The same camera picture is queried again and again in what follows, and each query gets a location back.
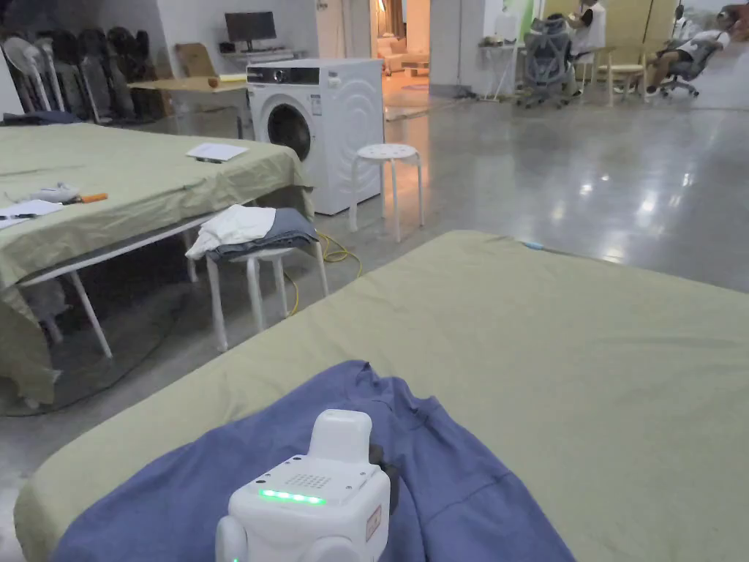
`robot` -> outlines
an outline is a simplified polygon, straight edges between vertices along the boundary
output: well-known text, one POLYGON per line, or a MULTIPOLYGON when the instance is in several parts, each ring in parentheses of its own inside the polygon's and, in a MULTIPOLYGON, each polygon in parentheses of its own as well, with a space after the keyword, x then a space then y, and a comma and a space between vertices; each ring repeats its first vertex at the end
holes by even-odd
POLYGON ((362 412, 320 414, 306 455, 231 495, 216 529, 216 562, 379 560, 398 503, 398 473, 370 445, 371 431, 362 412))

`person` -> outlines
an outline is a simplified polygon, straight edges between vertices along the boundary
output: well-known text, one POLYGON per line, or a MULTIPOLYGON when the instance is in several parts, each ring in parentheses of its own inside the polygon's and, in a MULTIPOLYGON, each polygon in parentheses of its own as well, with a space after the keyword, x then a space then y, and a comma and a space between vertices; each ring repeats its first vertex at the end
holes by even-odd
POLYGON ((606 46, 606 8, 598 0, 581 0, 580 12, 580 15, 571 13, 566 18, 567 24, 573 30, 570 46, 571 60, 565 85, 565 93, 570 97, 576 97, 582 93, 577 89, 574 63, 591 63, 593 52, 606 46))
POLYGON ((679 4, 676 6, 676 12, 674 13, 673 33, 671 34, 672 39, 686 41, 691 39, 692 36, 692 22, 684 17, 684 5, 679 4))
POLYGON ((734 23, 736 23, 736 20, 733 16, 727 12, 720 12, 715 18, 716 29, 701 31, 681 46, 675 49, 660 51, 654 58, 651 58, 648 61, 648 65, 655 67, 655 74, 650 82, 650 86, 646 90, 647 95, 655 95, 658 91, 658 86, 661 85, 661 82, 668 75, 668 67, 671 64, 675 62, 694 61, 694 53, 706 44, 718 50, 723 50, 727 47, 731 41, 728 30, 733 27, 734 23))

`man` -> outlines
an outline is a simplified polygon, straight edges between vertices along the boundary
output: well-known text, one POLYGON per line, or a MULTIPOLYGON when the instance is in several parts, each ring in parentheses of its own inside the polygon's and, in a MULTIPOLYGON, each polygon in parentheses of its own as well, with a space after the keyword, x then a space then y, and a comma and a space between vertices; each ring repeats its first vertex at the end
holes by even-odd
POLYGON ((653 96, 658 91, 664 78, 668 75, 668 67, 674 62, 692 62, 693 55, 700 47, 710 45, 722 51, 731 42, 728 30, 733 27, 736 20, 726 12, 720 12, 715 18, 716 29, 701 31, 689 41, 675 49, 666 49, 648 61, 650 66, 655 67, 655 74, 647 88, 647 95, 653 96))
POLYGON ((570 97, 579 96, 574 77, 574 63, 592 63, 592 53, 606 46, 606 8, 598 0, 581 0, 580 15, 571 13, 567 24, 572 28, 571 61, 567 76, 565 93, 570 97))

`computer monitor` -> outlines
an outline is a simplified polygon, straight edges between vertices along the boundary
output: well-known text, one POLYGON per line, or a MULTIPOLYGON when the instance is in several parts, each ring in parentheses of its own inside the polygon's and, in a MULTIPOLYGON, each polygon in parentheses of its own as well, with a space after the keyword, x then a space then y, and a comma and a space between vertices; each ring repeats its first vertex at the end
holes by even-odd
POLYGON ((273 12, 226 13, 226 29, 232 43, 258 39, 275 39, 276 24, 273 12))

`pen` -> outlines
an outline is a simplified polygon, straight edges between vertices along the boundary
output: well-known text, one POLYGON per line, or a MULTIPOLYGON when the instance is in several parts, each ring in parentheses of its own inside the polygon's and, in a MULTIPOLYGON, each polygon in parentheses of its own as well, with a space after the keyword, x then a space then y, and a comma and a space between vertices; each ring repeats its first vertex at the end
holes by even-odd
POLYGON ((36 213, 9 214, 7 216, 0 214, 0 220, 35 219, 38 216, 36 213))

